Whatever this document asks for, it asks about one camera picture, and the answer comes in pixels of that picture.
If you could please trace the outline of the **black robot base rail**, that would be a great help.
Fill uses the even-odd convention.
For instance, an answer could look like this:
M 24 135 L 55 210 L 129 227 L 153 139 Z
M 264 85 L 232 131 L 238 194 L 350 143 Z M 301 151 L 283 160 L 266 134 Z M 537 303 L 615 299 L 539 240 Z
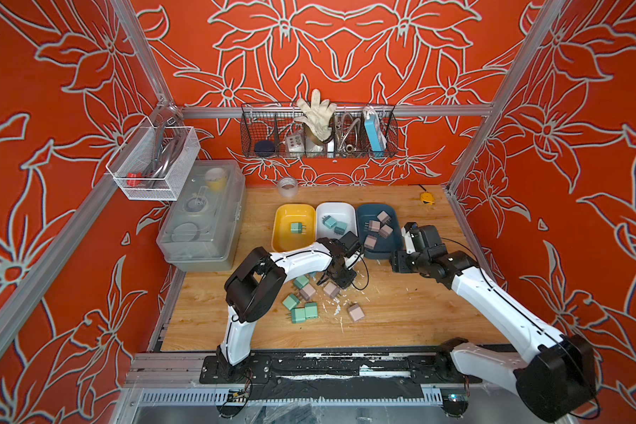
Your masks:
M 199 383 L 248 383 L 254 400 L 422 399 L 428 387 L 465 394 L 482 383 L 450 361 L 441 346 L 254 350 L 231 369 L 206 356 Z

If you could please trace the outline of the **blue plug top pile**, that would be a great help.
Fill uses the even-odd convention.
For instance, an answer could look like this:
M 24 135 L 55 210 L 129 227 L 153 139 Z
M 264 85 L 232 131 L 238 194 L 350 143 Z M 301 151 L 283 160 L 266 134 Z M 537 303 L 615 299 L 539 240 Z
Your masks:
M 334 229 L 337 225 L 337 220 L 334 217 L 327 215 L 323 218 L 323 225 L 328 229 Z

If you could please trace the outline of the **pink plug front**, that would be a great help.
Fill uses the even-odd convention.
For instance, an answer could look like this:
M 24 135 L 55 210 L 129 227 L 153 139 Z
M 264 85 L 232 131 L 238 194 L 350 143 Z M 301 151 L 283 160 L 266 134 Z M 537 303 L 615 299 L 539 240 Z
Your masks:
M 359 304 L 353 304 L 348 307 L 347 312 L 353 322 L 358 323 L 365 318 L 365 313 Z

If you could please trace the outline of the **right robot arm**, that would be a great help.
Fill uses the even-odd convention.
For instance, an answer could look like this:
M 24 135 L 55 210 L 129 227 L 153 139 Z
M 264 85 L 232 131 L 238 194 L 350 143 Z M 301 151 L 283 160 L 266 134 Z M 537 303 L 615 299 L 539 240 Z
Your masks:
M 512 392 L 545 422 L 597 398 L 590 342 L 542 321 L 488 278 L 469 254 L 449 252 L 435 226 L 410 222 L 400 232 L 405 246 L 390 258 L 393 271 L 436 280 L 475 307 L 514 349 L 498 353 L 454 339 L 450 360 L 459 373 Z

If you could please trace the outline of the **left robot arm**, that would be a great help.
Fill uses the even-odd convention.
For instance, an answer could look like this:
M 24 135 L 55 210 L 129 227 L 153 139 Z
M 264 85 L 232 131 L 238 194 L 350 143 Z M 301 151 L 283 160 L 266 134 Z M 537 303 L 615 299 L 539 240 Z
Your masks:
M 247 359 L 256 322 L 270 311 L 285 283 L 316 272 L 322 282 L 347 288 L 356 277 L 353 267 L 362 257 L 363 245 L 350 231 L 341 238 L 320 238 L 288 252 L 253 249 L 224 284 L 228 321 L 217 348 L 219 364 L 235 369 Z

